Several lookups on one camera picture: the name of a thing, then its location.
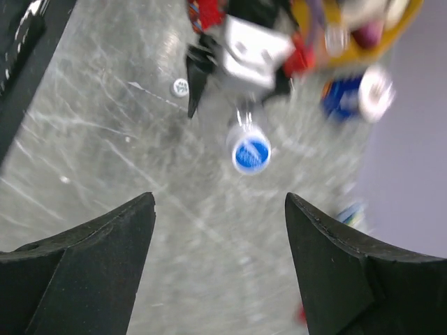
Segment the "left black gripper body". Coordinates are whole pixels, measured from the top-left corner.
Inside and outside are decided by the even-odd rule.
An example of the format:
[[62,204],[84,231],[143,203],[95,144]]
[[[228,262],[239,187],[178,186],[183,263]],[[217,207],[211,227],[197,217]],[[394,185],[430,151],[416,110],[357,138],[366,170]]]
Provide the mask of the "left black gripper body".
[[[277,31],[275,23],[281,12],[285,12],[288,15],[293,27],[297,26],[297,22],[291,15],[291,7],[287,1],[228,1],[226,16],[231,15]],[[210,52],[213,59],[213,73],[207,79],[207,85],[201,98],[204,97],[205,92],[210,89],[213,79],[220,81],[219,78],[216,77],[217,49],[219,47],[219,35],[226,16],[221,25],[214,26],[204,33],[198,33],[198,42],[195,46],[195,52]],[[270,98],[278,96],[288,96],[291,92],[291,85],[284,70],[284,63],[276,71],[274,89],[265,94],[255,95],[238,92],[234,89],[225,87],[220,81],[221,87],[236,94],[246,94],[254,98],[259,98],[262,101],[267,101]]]

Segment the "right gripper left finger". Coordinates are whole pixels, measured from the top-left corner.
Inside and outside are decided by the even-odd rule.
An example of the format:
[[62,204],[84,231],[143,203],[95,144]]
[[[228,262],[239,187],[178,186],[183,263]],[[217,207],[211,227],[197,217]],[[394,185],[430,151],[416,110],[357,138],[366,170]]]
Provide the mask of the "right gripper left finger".
[[1,254],[2,334],[125,334],[156,220],[143,193]]

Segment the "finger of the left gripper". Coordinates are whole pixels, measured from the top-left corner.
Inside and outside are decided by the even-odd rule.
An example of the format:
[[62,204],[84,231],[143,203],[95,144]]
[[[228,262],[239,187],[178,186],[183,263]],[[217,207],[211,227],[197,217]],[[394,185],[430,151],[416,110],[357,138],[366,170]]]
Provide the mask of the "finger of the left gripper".
[[186,76],[189,86],[188,118],[192,119],[213,73],[213,59],[210,52],[190,52],[186,56]]

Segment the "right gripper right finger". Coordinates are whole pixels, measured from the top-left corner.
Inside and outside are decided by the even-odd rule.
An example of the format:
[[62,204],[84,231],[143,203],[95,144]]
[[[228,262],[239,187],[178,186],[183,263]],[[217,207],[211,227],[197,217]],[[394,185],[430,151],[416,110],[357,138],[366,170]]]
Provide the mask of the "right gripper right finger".
[[310,334],[445,334],[446,260],[387,244],[294,193],[289,244]]

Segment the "blue and white bottle cap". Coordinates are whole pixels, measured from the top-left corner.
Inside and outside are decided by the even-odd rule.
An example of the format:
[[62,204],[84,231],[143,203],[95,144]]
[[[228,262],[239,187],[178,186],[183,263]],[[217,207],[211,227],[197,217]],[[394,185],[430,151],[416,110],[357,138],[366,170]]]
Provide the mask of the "blue and white bottle cap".
[[272,146],[262,128],[256,124],[234,125],[226,137],[233,167],[241,174],[255,175],[269,165]]

